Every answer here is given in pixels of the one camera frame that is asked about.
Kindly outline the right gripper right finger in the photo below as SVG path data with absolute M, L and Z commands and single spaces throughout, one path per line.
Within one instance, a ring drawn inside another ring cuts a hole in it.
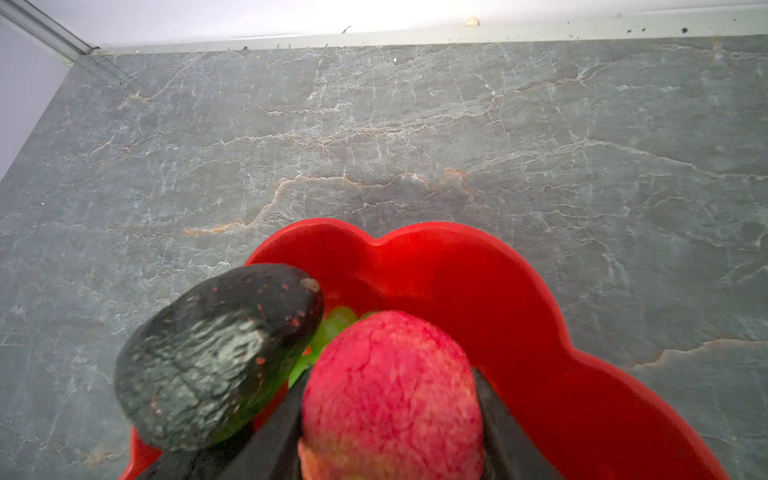
M 488 380 L 473 368 L 483 419 L 483 480 L 563 480 L 535 446 Z

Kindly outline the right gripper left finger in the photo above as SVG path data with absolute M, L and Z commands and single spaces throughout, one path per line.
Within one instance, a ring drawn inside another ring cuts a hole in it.
M 225 442 L 196 452 L 163 454 L 140 479 L 300 479 L 298 442 L 305 371 L 257 431 L 245 427 Z

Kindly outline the dark avocado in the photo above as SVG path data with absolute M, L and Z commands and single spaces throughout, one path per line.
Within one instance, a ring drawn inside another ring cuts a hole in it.
M 290 265 L 207 279 L 127 340 L 116 360 L 117 401 L 139 438 L 161 451 L 221 443 L 274 399 L 324 311 L 319 281 Z

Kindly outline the red fake apple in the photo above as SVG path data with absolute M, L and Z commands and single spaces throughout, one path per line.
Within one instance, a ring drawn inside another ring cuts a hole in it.
M 484 428 L 462 348 L 433 324 L 382 311 L 323 350 L 304 389 L 305 479 L 478 479 Z

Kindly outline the green fake grape bunch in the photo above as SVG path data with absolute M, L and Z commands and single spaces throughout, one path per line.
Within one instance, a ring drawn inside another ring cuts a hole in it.
M 266 423 L 299 376 L 317 362 L 320 354 L 334 338 L 349 326 L 375 313 L 377 310 L 369 310 L 358 315 L 347 306 L 337 306 L 328 311 L 302 355 L 290 358 L 287 364 L 281 366 L 281 373 L 270 372 L 266 376 L 263 384 L 265 391 L 256 403 L 258 409 L 253 411 L 252 418 L 244 425 L 246 436 L 252 435 Z

